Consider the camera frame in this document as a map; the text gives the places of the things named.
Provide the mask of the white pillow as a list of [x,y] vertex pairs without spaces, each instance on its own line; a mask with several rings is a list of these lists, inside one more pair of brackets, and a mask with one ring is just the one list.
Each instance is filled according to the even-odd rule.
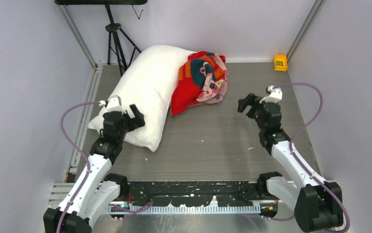
[[154,45],[142,51],[125,71],[110,96],[119,96],[129,114],[132,114],[129,106],[135,104],[146,123],[129,132],[126,142],[152,152],[158,149],[178,83],[178,70],[192,53],[174,46]]

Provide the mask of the pink printed pillowcase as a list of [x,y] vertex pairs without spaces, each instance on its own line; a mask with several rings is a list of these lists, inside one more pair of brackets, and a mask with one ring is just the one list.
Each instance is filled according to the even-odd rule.
[[226,57],[208,51],[188,56],[178,70],[178,84],[171,97],[172,116],[183,113],[188,107],[200,104],[218,104],[228,89]]

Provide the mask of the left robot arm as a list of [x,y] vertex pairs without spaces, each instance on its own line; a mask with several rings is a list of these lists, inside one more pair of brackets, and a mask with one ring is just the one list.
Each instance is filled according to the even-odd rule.
[[85,156],[86,168],[67,196],[56,208],[48,208],[43,215],[47,233],[90,233],[100,215],[116,199],[128,197],[127,178],[108,174],[123,148],[128,132],[145,126],[144,115],[135,104],[130,112],[120,104],[101,101],[106,107],[99,138]]

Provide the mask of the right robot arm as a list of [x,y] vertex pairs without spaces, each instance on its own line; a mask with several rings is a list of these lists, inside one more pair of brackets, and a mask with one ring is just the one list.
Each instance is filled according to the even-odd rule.
[[281,127],[280,105],[250,93],[238,101],[238,112],[242,113],[246,107],[250,108],[247,117],[258,125],[261,145],[284,167],[293,181],[289,183],[277,173],[260,174],[258,195],[263,199],[275,196],[283,201],[293,211],[294,219],[305,233],[343,225],[340,186],[328,182],[301,157]]

